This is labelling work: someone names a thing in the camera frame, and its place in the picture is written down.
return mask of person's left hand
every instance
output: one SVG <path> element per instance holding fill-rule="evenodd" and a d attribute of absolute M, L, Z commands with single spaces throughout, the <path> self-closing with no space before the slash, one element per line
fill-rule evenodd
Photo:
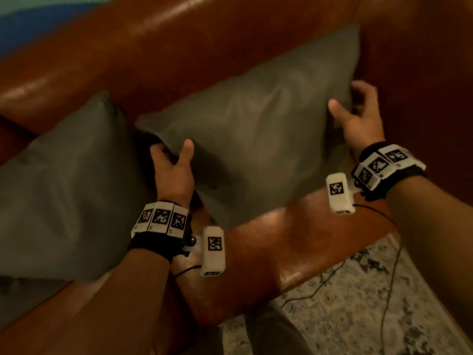
<path fill-rule="evenodd" d="M 151 157 L 154 163 L 157 200 L 175 202 L 189 208 L 194 192 L 194 177 L 191 160 L 194 156 L 194 143 L 186 140 L 179 155 L 179 161 L 173 166 L 163 153 L 164 145 L 151 146 Z"/>

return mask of patterned carpet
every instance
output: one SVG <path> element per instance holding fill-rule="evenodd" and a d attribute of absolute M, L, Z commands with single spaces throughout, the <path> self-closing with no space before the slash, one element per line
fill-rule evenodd
<path fill-rule="evenodd" d="M 314 354 L 382 354 L 380 323 L 396 249 L 384 238 L 276 299 Z M 226 355 L 251 355 L 243 317 L 222 324 Z M 402 251 L 384 328 L 386 355 L 472 354 Z"/>

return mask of white tracking module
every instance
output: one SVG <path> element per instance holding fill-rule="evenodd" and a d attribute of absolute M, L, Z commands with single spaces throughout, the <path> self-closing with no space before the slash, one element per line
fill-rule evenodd
<path fill-rule="evenodd" d="M 217 276 L 224 272 L 227 263 L 225 260 L 225 237 L 223 229 L 208 226 L 202 235 L 195 236 L 193 247 L 184 247 L 184 250 L 199 253 L 202 262 L 201 276 Z"/>
<path fill-rule="evenodd" d="M 347 176 L 345 173 L 333 173 L 326 179 L 328 203 L 330 210 L 335 214 L 354 214 L 355 207 L 353 203 L 353 187 L 349 186 Z"/>

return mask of brown leather couch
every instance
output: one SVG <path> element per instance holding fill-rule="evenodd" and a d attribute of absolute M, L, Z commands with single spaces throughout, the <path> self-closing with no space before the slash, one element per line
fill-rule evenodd
<path fill-rule="evenodd" d="M 472 0 L 114 0 L 0 60 L 0 160 L 101 89 L 133 121 L 359 22 L 357 77 L 378 87 L 387 138 L 427 163 L 434 182 L 472 204 L 472 13 Z M 200 214 L 203 224 L 206 217 Z M 330 214 L 325 191 L 317 191 L 229 232 L 222 276 L 190 272 L 177 284 L 197 323 L 215 325 L 391 230 L 367 210 Z M 194 261 L 176 262 L 173 271 Z M 7 338 L 14 338 L 11 331 Z"/>

